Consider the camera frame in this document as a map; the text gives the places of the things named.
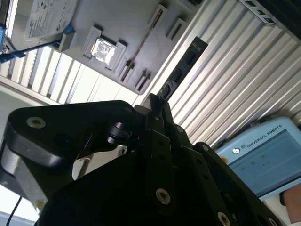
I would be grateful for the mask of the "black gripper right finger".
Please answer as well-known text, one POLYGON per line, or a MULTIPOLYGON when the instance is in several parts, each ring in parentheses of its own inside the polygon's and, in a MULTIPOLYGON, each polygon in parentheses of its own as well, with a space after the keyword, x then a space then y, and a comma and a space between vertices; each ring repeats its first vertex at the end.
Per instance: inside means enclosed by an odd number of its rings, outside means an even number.
POLYGON ((192 145, 174 124, 170 106, 162 107, 165 135, 171 142, 178 204, 185 224, 202 226, 278 226, 280 221, 208 146, 192 145))

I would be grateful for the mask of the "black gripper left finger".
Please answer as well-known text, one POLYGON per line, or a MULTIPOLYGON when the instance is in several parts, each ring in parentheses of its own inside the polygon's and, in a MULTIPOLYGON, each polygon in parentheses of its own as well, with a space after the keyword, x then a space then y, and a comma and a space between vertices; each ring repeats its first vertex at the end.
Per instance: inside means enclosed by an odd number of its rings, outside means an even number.
POLYGON ((114 100, 14 110, 1 146, 1 181, 41 214, 57 191, 118 157, 171 155, 162 116, 168 102, 156 95, 148 101, 136 107, 114 100))

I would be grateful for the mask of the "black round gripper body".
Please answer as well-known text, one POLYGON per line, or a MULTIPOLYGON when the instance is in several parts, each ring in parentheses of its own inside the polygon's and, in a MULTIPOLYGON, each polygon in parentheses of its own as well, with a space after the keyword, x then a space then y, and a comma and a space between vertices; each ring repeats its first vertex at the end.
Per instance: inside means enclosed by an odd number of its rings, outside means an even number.
POLYGON ((39 226, 209 226, 212 210, 171 155, 125 154, 57 191, 39 226))

